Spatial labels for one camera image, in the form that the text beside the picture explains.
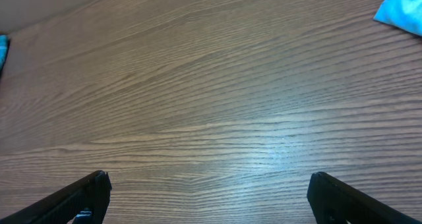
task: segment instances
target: black plastic part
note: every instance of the black plastic part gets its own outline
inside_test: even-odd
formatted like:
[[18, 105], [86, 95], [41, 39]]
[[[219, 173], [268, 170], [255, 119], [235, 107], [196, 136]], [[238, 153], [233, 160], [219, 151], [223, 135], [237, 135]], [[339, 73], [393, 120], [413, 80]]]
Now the black plastic part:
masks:
[[87, 224], [101, 224], [110, 202], [111, 183], [104, 171], [90, 175], [4, 219], [0, 224], [67, 224], [84, 210], [92, 212]]
[[312, 174], [307, 197], [318, 224], [422, 224], [324, 172]]

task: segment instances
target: light blue fabric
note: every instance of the light blue fabric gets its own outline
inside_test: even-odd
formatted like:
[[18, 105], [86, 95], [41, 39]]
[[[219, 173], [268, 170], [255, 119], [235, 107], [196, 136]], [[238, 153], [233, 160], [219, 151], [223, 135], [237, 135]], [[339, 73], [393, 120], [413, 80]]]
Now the light blue fabric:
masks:
[[7, 54], [7, 36], [0, 36], [0, 70], [6, 60]]
[[422, 36], [422, 0], [384, 0], [374, 19]]

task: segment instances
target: wooden table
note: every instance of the wooden table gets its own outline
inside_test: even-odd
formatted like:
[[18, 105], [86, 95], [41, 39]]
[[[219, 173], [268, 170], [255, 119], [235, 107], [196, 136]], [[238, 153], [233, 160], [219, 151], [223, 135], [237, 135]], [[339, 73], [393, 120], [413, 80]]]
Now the wooden table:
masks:
[[422, 220], [422, 40], [383, 0], [95, 0], [13, 32], [0, 217], [96, 169], [104, 223], [315, 223], [326, 171]]

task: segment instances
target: teal object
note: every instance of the teal object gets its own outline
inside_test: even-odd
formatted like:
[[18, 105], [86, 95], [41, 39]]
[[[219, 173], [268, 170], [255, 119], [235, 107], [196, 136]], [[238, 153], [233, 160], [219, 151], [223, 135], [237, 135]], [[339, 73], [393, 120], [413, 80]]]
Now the teal object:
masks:
[[374, 19], [422, 36], [422, 0], [384, 0]]
[[0, 36], [0, 70], [3, 68], [3, 65], [5, 64], [5, 61], [6, 61], [7, 48], [8, 48], [7, 36]]

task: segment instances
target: blue cloth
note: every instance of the blue cloth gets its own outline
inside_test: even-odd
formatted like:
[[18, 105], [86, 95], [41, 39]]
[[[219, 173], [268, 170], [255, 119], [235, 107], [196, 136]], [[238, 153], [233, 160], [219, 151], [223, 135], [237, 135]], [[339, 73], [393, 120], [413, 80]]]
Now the blue cloth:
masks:
[[6, 60], [7, 54], [7, 36], [0, 36], [0, 70]]
[[422, 36], [422, 0], [384, 0], [374, 19]]

